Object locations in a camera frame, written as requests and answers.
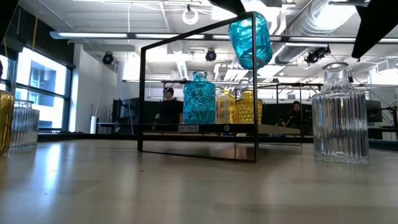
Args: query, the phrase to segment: teal glass vase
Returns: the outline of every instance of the teal glass vase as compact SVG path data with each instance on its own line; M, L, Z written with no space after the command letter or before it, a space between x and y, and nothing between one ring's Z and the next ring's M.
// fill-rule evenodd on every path
M268 64L272 58L272 46L266 18L254 12L256 18L257 69ZM229 38L244 69L253 69L252 19L244 19L229 25Z
M206 79L206 72L196 71L184 86L184 124L215 124L216 86Z

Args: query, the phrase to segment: window frame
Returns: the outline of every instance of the window frame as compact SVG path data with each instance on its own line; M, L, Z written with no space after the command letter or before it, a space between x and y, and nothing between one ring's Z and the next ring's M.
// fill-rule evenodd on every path
M24 48L27 48L29 50L32 50L31 47L29 46L24 46ZM49 95L49 96L53 96L53 97L59 97L63 99L63 113L62 113L62 126L61 128L39 128L39 132L48 132L48 131L68 131L68 127L69 127L69 108L70 108L70 88L72 87L72 70L73 68L65 65L64 63L62 63L61 61L53 58L53 57L49 57L48 55L39 52L37 50L34 51L37 54L40 54L43 57L46 57L50 60L53 60L54 62L59 63L60 65L63 65L66 67L66 74L65 74L65 91L64 94L58 94L52 91L48 91L48 90L44 90L41 88L36 88L33 86L30 86L30 80L31 80L31 73L29 73L29 83L28 85L25 84L21 84L17 82L17 68L18 68L18 62L19 62L19 56L17 57L17 60L15 61L15 64L13 66L13 73L11 75L8 76L8 78L10 78L10 80L4 80L5 84L6 84L6 90L8 92L11 92L11 82L15 83L14 88L21 88L21 89L25 89L28 91L34 91L36 93L41 93L41 94L45 94L45 95Z

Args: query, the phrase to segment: price tag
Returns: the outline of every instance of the price tag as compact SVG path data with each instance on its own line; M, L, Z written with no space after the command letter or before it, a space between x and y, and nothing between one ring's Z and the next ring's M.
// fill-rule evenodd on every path
M180 125L178 126L179 132L199 132L199 125Z

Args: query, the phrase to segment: clear glass jar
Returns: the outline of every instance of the clear glass jar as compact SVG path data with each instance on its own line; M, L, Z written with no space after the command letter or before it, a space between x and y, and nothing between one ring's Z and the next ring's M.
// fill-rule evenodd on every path
M216 121L216 86L206 79L206 72L195 71L193 82L184 86L184 124L214 124Z
M368 163L365 93L348 81L348 64L323 67L325 82L312 98L314 156L321 161Z
M32 109L32 104L27 100L15 101L11 150L36 147L40 111Z
M231 90L228 88L225 88L223 90L223 93L226 95L228 98L228 123L233 124L234 123L234 113L235 113L235 97L231 94Z
M256 18L257 69L264 67L272 58L272 46L266 18L254 12ZM244 69L253 69L252 19L244 19L229 25L229 38Z
M249 80L242 78L241 84L241 99L237 100L234 122L241 124L254 123L254 92L249 88ZM257 115L258 123L261 124L262 116L262 100L257 100Z
M0 90L0 155L10 149L13 109L14 96Z
M228 124L229 101L222 87L216 87L216 123Z

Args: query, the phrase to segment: table surface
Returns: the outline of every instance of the table surface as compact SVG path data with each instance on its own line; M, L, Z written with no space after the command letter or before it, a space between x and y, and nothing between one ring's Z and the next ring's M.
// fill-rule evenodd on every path
M135 141L42 143L0 156L0 223L398 222L396 152L371 150L369 166L315 162L311 144L261 145L259 157L139 153Z

